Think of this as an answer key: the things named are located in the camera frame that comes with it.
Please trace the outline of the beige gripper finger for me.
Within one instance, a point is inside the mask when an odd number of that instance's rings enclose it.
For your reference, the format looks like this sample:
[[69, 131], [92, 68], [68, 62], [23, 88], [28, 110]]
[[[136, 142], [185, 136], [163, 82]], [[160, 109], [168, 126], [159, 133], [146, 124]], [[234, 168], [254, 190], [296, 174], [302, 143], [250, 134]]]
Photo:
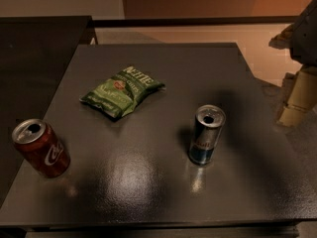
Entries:
[[291, 39], [293, 35], [294, 25], [291, 24], [273, 37], [268, 45], [272, 48], [283, 50], [291, 48]]
[[317, 104], [317, 67], [304, 65], [296, 75], [287, 79], [288, 87], [277, 122], [295, 127]]

